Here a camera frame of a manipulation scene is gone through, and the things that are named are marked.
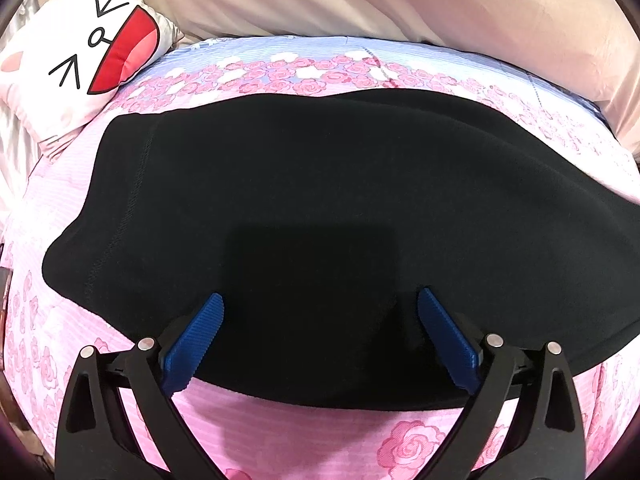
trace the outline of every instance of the beige fabric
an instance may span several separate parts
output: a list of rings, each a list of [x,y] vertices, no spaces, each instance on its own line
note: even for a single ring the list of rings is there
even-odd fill
[[[597,102],[640,160],[640,41],[614,0],[145,0],[192,41],[367,36],[510,62]]]

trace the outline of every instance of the cartoon face pillow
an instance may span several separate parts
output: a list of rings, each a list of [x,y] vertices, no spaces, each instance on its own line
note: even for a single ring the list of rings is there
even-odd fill
[[[0,99],[55,160],[181,37],[142,0],[49,0],[0,52]]]

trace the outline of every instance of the metal pin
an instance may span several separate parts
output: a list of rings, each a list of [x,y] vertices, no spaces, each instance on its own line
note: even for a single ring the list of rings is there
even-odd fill
[[[502,345],[504,345],[504,339],[502,339],[499,335],[497,334],[489,334],[486,337],[486,343],[489,346],[492,346],[494,348],[500,348]]]
[[[546,349],[549,350],[553,355],[560,355],[560,352],[562,352],[562,347],[555,341],[547,343]]]
[[[138,348],[141,350],[151,350],[156,342],[152,337],[145,337],[138,342]]]
[[[80,357],[82,359],[87,359],[87,358],[91,357],[93,354],[94,354],[94,347],[92,347],[92,346],[85,346],[80,351]]]

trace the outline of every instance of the black cloth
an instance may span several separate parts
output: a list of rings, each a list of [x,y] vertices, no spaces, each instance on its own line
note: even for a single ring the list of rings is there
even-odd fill
[[[640,332],[640,208],[500,112],[382,89],[263,94],[107,127],[47,284],[132,340],[212,292],[196,376],[310,406],[459,406],[416,315],[430,286],[578,374]]]

